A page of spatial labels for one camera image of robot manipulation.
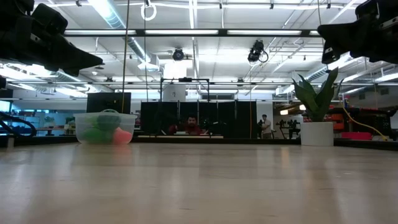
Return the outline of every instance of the man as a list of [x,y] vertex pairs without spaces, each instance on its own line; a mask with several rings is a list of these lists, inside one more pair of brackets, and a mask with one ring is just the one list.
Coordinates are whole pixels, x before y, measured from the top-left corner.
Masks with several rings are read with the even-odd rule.
[[[181,127],[181,131],[185,131],[189,135],[201,134],[201,129],[197,125],[197,116],[194,114],[188,115],[187,123]],[[169,134],[175,134],[178,130],[177,125],[171,125],[169,127]]]
[[272,139],[271,122],[267,120],[266,114],[262,115],[262,119],[264,120],[263,124],[261,125],[262,139]]

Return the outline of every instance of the red shirt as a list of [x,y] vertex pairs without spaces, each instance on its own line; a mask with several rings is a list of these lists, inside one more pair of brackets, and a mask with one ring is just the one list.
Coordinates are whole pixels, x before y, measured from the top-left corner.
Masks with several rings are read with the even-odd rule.
[[[199,128],[199,126],[195,125],[195,126],[189,126],[189,125],[184,125],[184,131],[190,135],[199,135],[201,134],[201,129]],[[171,125],[169,127],[169,133],[170,134],[175,134],[177,132],[177,127],[176,125]]]

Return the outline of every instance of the white pot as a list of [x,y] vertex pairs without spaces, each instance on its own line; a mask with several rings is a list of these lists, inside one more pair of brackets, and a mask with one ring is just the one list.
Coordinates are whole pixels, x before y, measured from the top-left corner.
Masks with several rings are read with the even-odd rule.
[[332,122],[307,122],[301,124],[302,146],[333,146]]

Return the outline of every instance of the potted plant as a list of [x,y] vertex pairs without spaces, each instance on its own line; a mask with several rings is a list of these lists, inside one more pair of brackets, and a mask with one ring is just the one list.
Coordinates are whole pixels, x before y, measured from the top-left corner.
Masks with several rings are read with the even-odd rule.
[[305,106],[308,117],[312,121],[301,125],[301,145],[303,146],[333,146],[333,123],[323,122],[323,118],[329,110],[331,100],[335,97],[334,82],[337,74],[338,68],[331,71],[319,92],[316,92],[301,75],[302,81],[299,83],[293,80],[296,97]]

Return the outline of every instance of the clear plastic bin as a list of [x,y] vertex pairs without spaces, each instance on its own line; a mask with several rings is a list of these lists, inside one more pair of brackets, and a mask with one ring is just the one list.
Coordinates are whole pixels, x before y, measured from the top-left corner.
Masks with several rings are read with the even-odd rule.
[[136,115],[112,112],[74,114],[76,136],[83,144],[129,144]]

